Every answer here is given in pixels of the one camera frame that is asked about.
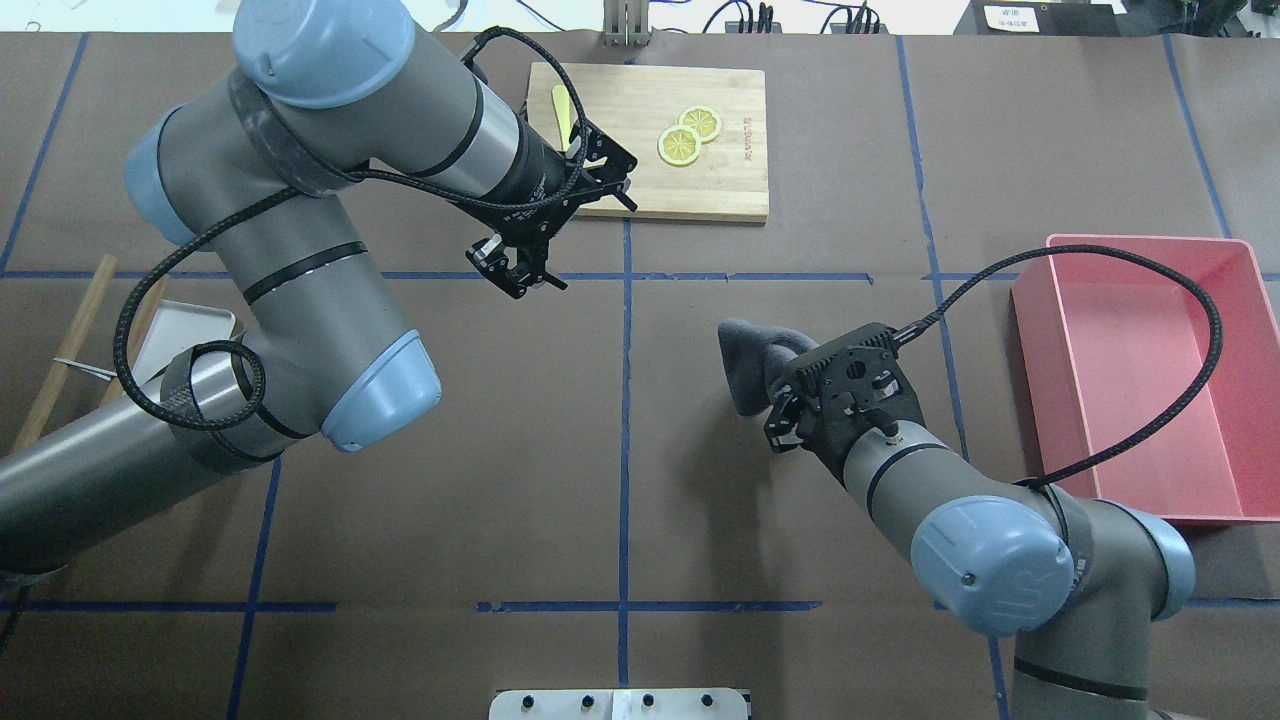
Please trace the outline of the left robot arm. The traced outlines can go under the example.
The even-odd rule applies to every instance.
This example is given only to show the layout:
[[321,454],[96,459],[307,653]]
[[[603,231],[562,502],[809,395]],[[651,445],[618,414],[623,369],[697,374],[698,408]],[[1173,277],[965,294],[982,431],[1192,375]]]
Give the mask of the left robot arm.
[[[553,149],[399,1],[244,1],[236,65],[131,151],[138,214],[175,251],[134,287],[113,338],[123,397],[3,460],[3,584],[74,556],[310,436],[375,445],[442,386],[338,197],[385,181],[444,199],[490,234],[466,256],[513,299],[540,284],[550,240],[584,204],[627,196],[636,158],[580,114]],[[257,325],[155,373],[127,343],[145,295],[209,249]]]

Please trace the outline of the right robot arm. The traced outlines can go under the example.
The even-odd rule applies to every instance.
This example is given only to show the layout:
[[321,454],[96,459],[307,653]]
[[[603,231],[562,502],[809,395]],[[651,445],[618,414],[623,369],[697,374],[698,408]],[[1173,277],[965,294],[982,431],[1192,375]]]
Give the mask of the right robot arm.
[[1012,717],[1164,717],[1149,702],[1149,629],[1196,585],[1175,528],[978,471],[925,428],[887,325],[824,345],[737,322],[718,332],[736,409],[767,414],[772,448],[819,456],[936,602],[1015,639]]

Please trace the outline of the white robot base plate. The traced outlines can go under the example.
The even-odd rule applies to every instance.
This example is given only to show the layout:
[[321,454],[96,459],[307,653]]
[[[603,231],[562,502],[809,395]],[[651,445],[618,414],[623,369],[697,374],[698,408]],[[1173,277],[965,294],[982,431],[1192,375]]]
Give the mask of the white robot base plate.
[[489,719],[751,719],[746,691],[727,687],[520,689],[495,694]]

